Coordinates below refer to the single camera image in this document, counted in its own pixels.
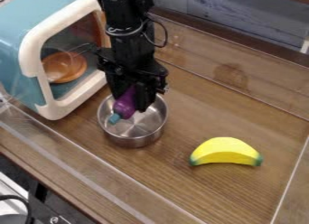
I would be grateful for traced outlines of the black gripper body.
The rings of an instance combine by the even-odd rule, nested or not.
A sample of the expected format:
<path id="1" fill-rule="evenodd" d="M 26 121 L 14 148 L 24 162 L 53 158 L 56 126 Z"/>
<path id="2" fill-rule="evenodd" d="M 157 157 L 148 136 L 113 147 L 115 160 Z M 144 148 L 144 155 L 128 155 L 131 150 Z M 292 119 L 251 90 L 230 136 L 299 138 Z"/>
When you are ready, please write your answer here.
<path id="1" fill-rule="evenodd" d="M 106 73 L 116 75 L 129 75 L 133 84 L 136 81 L 153 81 L 156 93 L 164 94 L 167 91 L 165 77 L 168 75 L 167 69 L 157 63 L 155 59 L 144 62 L 133 62 L 132 64 L 123 64 L 116 62 L 115 54 L 109 48 L 97 48 L 94 50 L 97 57 L 97 69 Z"/>

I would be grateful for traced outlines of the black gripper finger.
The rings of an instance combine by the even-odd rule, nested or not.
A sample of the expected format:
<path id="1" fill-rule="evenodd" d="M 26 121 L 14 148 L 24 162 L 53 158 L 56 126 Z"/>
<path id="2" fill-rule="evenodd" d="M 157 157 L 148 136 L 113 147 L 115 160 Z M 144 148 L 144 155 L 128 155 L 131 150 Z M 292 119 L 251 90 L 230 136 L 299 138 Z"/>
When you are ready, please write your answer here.
<path id="1" fill-rule="evenodd" d="M 131 86 L 131 76 L 106 73 L 105 79 L 113 98 L 119 98 Z"/>
<path id="2" fill-rule="evenodd" d="M 144 112 L 149 105 L 155 102 L 155 82 L 137 82 L 135 84 L 135 107 Z"/>

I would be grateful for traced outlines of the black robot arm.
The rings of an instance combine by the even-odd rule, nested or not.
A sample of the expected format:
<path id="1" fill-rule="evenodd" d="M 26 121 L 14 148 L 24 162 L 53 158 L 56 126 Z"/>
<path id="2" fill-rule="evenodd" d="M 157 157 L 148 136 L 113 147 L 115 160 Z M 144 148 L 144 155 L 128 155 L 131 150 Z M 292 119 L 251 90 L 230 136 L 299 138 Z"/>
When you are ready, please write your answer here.
<path id="1" fill-rule="evenodd" d="M 115 99 L 133 89 L 133 108 L 144 112 L 155 95 L 167 91 L 167 69 L 155 60 L 155 20 L 148 15 L 153 0 L 96 0 L 105 13 L 105 34 L 110 47 L 97 48 L 97 69 Z"/>

